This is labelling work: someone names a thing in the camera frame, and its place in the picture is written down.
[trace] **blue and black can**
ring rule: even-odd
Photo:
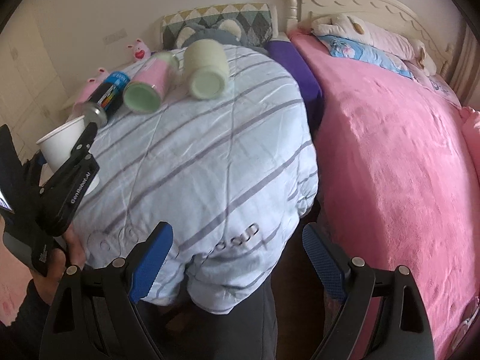
[[[123,104],[123,90],[130,78],[121,71],[111,73],[82,106],[85,125],[95,122],[104,127]]]

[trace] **blue textured pad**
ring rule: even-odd
[[[316,235],[315,229],[306,225],[303,228],[302,240],[303,248],[328,295],[332,299],[344,302],[347,299],[347,293],[344,290],[345,276]]]
[[[133,303],[138,303],[145,298],[152,288],[153,282],[167,258],[173,244],[173,229],[168,223],[159,231],[157,239],[152,243],[151,248],[145,253],[142,261],[135,270],[131,289],[128,297]]]

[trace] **red heart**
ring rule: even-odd
[[[145,56],[145,50],[139,50],[135,53],[136,59],[143,59],[144,56]]]

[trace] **screen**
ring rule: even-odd
[[[0,190],[0,207],[1,208],[4,208],[10,212],[14,212],[14,210],[12,209],[12,207],[8,204],[7,202],[7,199],[5,198],[5,196],[3,195],[2,193],[2,190]]]

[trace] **cream wooden headboard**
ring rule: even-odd
[[[420,39],[443,78],[451,67],[453,45],[444,44],[439,40],[441,38],[433,36],[432,32],[422,25],[417,14],[397,0],[288,0],[288,5],[288,31],[295,28],[299,21],[351,13],[406,38]]]

